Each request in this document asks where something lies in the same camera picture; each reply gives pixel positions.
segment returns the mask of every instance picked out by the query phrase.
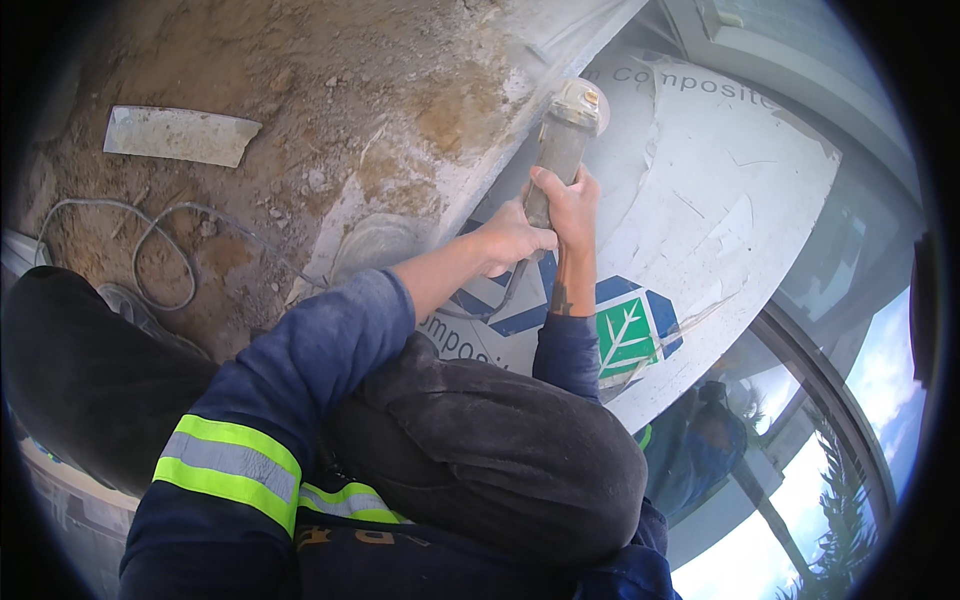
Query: dirt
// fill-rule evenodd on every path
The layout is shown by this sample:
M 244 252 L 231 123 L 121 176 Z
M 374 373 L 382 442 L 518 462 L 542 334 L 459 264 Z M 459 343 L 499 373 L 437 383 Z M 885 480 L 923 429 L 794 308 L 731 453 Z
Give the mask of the dirt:
M 435 216 L 444 207 L 440 166 L 468 164 L 505 118 L 506 42 L 485 24 L 497 10 L 483 1 L 122 4 L 77 56 L 81 77 L 66 126 L 34 144 L 12 228 L 36 236 L 60 199 L 131 202 L 149 185 L 141 206 L 148 214 L 180 202 L 210 205 L 303 265 L 352 176 L 379 209 Z M 223 113 L 263 129 L 236 169 L 111 155 L 102 147 L 114 105 Z M 55 262 L 94 286 L 133 288 L 131 254 L 145 225 L 131 220 L 110 240 L 119 213 L 64 209 L 46 239 Z M 251 329 L 276 323 L 294 275 L 228 224 L 205 220 L 183 210 L 161 223 L 190 256 L 197 294 L 158 317 L 223 361 L 249 342 Z M 137 269 L 154 300 L 187 297 L 186 269 L 159 236 L 145 242 Z

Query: green logo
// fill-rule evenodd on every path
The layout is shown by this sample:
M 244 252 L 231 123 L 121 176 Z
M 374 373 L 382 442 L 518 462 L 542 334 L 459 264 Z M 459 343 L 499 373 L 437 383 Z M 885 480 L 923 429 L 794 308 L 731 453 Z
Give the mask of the green logo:
M 657 346 L 640 298 L 598 312 L 597 334 L 601 379 L 657 362 Z

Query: cable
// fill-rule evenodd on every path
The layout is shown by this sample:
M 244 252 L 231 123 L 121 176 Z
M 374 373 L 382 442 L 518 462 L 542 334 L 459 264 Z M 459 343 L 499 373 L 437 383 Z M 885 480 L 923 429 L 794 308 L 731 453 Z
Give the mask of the cable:
M 244 226 L 237 223 L 236 220 L 233 219 L 233 217 L 230 217 L 229 215 L 223 212 L 220 212 L 216 208 L 210 208 L 209 206 L 204 206 L 203 204 L 196 204 L 196 203 L 180 203 L 180 204 L 174 204 L 172 206 L 168 206 L 166 209 L 163 210 L 163 212 L 157 215 L 154 219 L 151 219 L 139 208 L 136 208 L 135 206 L 131 206 L 130 204 L 122 203 L 118 200 L 111 200 L 106 198 L 96 198 L 96 199 L 67 198 L 65 200 L 61 200 L 58 203 L 54 204 L 54 207 L 51 208 L 50 212 L 47 213 L 46 218 L 43 219 L 43 225 L 40 227 L 40 234 L 36 239 L 37 244 L 36 244 L 36 251 L 34 252 L 34 264 L 36 264 L 36 259 L 40 252 L 40 242 L 43 241 L 43 233 L 46 231 L 47 225 L 49 225 L 51 217 L 53 217 L 54 213 L 57 212 L 60 208 L 68 204 L 85 204 L 85 205 L 107 204 L 110 206 L 117 206 L 119 208 L 129 210 L 130 212 L 135 214 L 137 217 L 147 222 L 148 224 L 147 230 L 143 232 L 143 235 L 141 235 L 140 239 L 136 241 L 136 246 L 133 248 L 133 257 L 131 259 L 131 270 L 133 271 L 133 284 L 136 286 L 136 293 L 140 295 L 140 298 L 144 299 L 145 302 L 150 304 L 156 310 L 164 310 L 164 311 L 180 310 L 181 308 L 189 304 L 194 299 L 194 296 L 197 295 L 197 276 L 193 272 L 193 265 L 190 264 L 190 260 L 187 257 L 186 252 L 184 252 L 183 249 L 177 245 L 177 242 L 175 242 L 174 239 L 170 237 L 169 233 L 167 233 L 165 230 L 163 230 L 163 228 L 157 225 L 157 223 L 161 219 L 163 219 L 163 217 L 167 216 L 168 214 L 170 214 L 175 210 L 180 210 L 182 208 L 193 208 L 194 210 L 199 210 L 207 214 L 215 215 L 218 219 L 223 219 L 227 223 L 230 223 L 231 225 L 233 225 L 235 228 L 237 228 L 237 230 L 239 230 L 241 233 L 249 237 L 251 240 L 253 240 L 257 244 L 262 246 L 267 252 L 269 252 L 274 257 L 276 257 L 288 269 L 296 273 L 307 283 L 310 283 L 316 287 L 324 288 L 324 289 L 329 287 L 329 285 L 326 282 L 326 277 L 322 277 L 323 283 L 320 283 L 318 280 L 314 279 L 313 277 L 307 276 L 303 271 L 301 271 L 296 266 L 294 266 L 292 262 L 287 260 L 287 258 L 283 254 L 281 254 L 279 250 L 274 248 L 274 246 L 260 239 L 260 236 L 258 236 L 256 233 L 254 233 L 250 229 L 247 229 Z M 154 229 L 156 229 L 157 233 L 163 236 L 163 239 L 165 239 L 171 246 L 174 247 L 174 250 L 176 250 L 177 254 L 180 255 L 180 259 L 183 261 L 183 264 L 186 265 L 187 274 L 190 275 L 190 294 L 187 296 L 186 300 L 184 300 L 180 304 L 177 304 L 176 306 L 165 306 L 163 304 L 159 304 L 151 300 L 147 296 L 146 292 L 143 291 L 143 286 L 140 285 L 140 277 L 136 274 L 136 259 L 140 255 L 140 248 L 143 246 L 143 242 L 147 239 L 147 236 L 150 235 L 150 233 Z
M 516 292 L 516 287 L 520 283 L 520 280 L 523 277 L 523 272 L 526 271 L 527 265 L 530 264 L 529 258 L 524 258 L 523 260 L 518 260 L 516 267 L 514 267 L 514 274 L 510 276 L 510 283 L 507 284 L 507 291 L 503 294 L 503 300 L 489 312 L 481 313 L 479 315 L 473 315 L 470 313 L 455 313 L 452 310 L 447 310 L 445 308 L 438 308 L 437 312 L 447 317 L 453 317 L 454 319 L 463 319 L 464 321 L 479 321 L 481 319 L 487 319 L 492 317 L 496 313 L 500 312 L 504 306 L 507 305 L 510 300 L 513 299 L 514 293 Z

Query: dark pants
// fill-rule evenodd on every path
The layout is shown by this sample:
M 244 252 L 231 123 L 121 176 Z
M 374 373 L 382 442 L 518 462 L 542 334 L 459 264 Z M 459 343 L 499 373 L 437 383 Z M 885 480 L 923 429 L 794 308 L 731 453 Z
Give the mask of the dark pants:
M 3 306 L 6 398 L 64 462 L 142 495 L 217 365 L 113 314 L 80 276 L 38 268 Z M 394 510 L 522 559 L 588 564 L 636 530 L 646 463 L 606 409 L 419 334 L 324 426 L 346 475 Z

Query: tattoo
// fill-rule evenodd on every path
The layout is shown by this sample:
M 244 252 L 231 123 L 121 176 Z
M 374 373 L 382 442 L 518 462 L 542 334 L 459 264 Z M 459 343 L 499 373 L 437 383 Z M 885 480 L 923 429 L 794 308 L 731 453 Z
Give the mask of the tattoo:
M 557 281 L 553 284 L 550 312 L 569 317 L 571 308 L 573 308 L 573 302 L 566 301 L 566 286 Z

